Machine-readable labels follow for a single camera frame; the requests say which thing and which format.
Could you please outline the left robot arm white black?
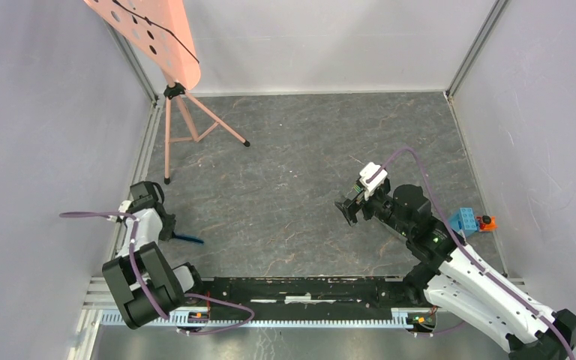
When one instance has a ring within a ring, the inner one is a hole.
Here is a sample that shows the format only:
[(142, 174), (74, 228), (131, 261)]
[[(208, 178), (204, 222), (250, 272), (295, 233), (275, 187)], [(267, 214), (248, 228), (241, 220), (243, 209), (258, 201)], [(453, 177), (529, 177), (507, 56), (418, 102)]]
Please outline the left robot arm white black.
[(176, 216), (164, 208), (160, 184), (141, 181), (130, 186), (131, 199), (119, 211), (127, 228), (121, 250), (103, 264), (102, 274), (125, 324), (138, 329), (158, 318), (168, 320), (182, 305), (198, 305), (206, 295), (200, 274), (189, 262), (172, 268), (160, 242), (203, 240), (175, 232)]

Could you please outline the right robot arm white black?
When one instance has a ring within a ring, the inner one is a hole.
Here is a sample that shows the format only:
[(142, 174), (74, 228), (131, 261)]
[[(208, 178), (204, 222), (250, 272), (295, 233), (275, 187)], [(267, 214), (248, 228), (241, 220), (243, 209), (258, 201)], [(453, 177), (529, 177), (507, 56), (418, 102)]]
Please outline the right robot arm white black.
[(478, 329), (510, 359), (573, 359), (576, 315), (536, 301), (485, 262), (452, 228), (433, 216), (419, 186), (388, 183), (371, 195), (359, 186), (336, 202), (349, 225), (377, 219), (406, 239), (419, 261), (403, 279), (403, 297), (426, 302)]

